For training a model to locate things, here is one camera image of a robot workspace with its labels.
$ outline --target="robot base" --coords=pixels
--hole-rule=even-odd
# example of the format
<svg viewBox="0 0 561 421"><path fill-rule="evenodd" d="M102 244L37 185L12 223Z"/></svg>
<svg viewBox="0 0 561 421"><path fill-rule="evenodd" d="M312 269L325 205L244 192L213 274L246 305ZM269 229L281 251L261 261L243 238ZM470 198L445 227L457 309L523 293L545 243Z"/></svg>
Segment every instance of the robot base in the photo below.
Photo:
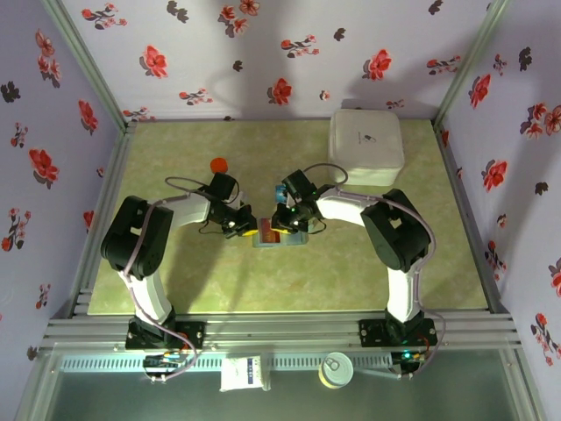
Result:
<svg viewBox="0 0 561 421"><path fill-rule="evenodd" d="M167 329L187 336L196 349L202 349L206 324L204 322L175 321L175 311L172 309L169 317L162 324ZM127 332L125 349L182 349L185 344L175 336L164 333L154 325L137 318L129 320L129 331Z"/></svg>
<svg viewBox="0 0 561 421"><path fill-rule="evenodd" d="M386 310L385 319L359 320L360 344L363 348L386 346L430 346L438 342L435 323L424 318L422 311L411 320L402 323Z"/></svg>

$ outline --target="orange ball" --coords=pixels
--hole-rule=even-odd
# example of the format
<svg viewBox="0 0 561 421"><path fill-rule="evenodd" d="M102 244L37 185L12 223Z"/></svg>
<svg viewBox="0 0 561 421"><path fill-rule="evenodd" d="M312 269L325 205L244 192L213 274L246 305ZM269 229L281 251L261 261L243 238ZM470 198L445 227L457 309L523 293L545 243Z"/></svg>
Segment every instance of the orange ball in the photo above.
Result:
<svg viewBox="0 0 561 421"><path fill-rule="evenodd" d="M216 173L227 173L228 172L228 162L224 158L215 158L210 162L210 171L213 174Z"/></svg>

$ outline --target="floral wallpaper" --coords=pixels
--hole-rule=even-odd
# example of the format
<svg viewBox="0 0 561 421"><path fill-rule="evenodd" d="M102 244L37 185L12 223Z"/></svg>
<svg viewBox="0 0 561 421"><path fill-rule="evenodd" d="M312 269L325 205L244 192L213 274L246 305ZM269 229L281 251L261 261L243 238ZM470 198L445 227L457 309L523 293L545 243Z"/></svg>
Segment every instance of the floral wallpaper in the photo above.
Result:
<svg viewBox="0 0 561 421"><path fill-rule="evenodd" d="M40 2L4 3L0 39L0 418L12 420L69 299L117 128Z"/></svg>
<svg viewBox="0 0 561 421"><path fill-rule="evenodd" d="M548 419L561 403L561 11L512 2L444 120Z"/></svg>
<svg viewBox="0 0 561 421"><path fill-rule="evenodd" d="M342 107L433 118L489 5L62 2L128 121L327 118ZM488 89L480 79L474 106Z"/></svg>

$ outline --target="robotic arm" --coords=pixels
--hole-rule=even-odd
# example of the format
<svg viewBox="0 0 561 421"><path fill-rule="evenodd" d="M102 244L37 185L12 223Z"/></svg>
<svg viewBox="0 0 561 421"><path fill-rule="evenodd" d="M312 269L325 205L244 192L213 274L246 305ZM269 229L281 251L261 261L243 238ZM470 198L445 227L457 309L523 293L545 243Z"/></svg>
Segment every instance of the robotic arm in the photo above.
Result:
<svg viewBox="0 0 561 421"><path fill-rule="evenodd" d="M140 337L143 347L173 347L177 343L176 339L154 326L155 322L171 331L181 331L175 323L174 309L164 294L158 271L171 230L182 225L214 222L222 227L227 239L255 233L257 222L251 206L242 202L243 194L238 191L230 199L236 184L229 175L216 173L209 186L202 186L181 200L164 201L155 206L128 277L123 270L139 240L133 230L142 227L150 205L139 197L125 198L103 239L101 253L111 268L119 272L135 300L136 311L129 323L129 339Z"/></svg>
<svg viewBox="0 0 561 421"><path fill-rule="evenodd" d="M417 213L405 194L392 189L381 200L345 192L335 186L317 188L301 171L295 171L282 183L288 201L277 204L272 227L283 232L307 232L311 220L340 219L366 228L374 250L387 266L389 301L385 334L394 344L403 343L418 332L423 312L415 299L415 271L427 254L430 237L423 225L403 211Z"/></svg>

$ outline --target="white box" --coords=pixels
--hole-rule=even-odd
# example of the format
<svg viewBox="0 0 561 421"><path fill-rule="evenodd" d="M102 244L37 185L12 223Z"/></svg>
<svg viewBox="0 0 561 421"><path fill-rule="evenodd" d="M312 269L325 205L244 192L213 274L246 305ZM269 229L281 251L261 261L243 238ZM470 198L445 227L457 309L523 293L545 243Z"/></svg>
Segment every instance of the white box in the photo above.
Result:
<svg viewBox="0 0 561 421"><path fill-rule="evenodd" d="M349 173L346 184L391 186L405 164L400 121L390 111L339 110L331 117L329 162ZM330 168L334 182L344 179Z"/></svg>

